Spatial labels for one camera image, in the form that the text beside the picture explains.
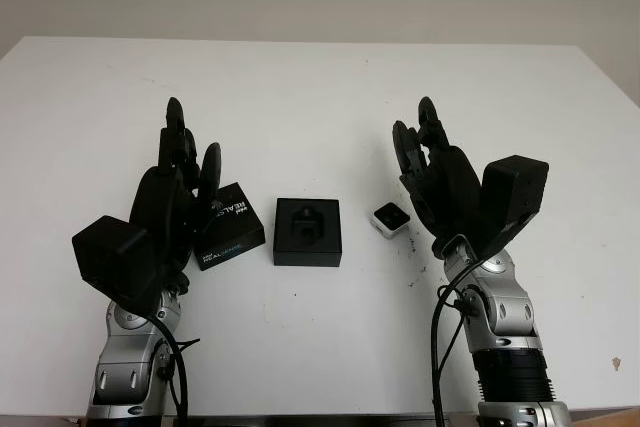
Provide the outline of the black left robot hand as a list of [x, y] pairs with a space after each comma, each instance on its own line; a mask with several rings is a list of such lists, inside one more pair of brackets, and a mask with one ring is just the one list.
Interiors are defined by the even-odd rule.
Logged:
[[194, 245], [213, 222], [221, 203], [221, 147], [210, 144], [202, 161], [186, 127], [183, 107], [171, 97], [166, 126], [161, 129], [158, 162], [143, 175], [129, 222], [144, 228], [153, 240], [162, 287], [176, 295], [188, 292], [183, 270]]

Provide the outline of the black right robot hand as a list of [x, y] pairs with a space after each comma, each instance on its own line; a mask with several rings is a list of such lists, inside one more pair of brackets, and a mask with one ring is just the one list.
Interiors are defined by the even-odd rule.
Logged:
[[432, 252], [443, 259], [464, 242], [474, 257], [488, 258], [476, 172], [462, 149], [449, 142], [428, 96], [419, 102], [418, 122], [418, 128], [409, 128], [396, 121], [392, 138], [400, 181], [420, 222], [434, 237]]

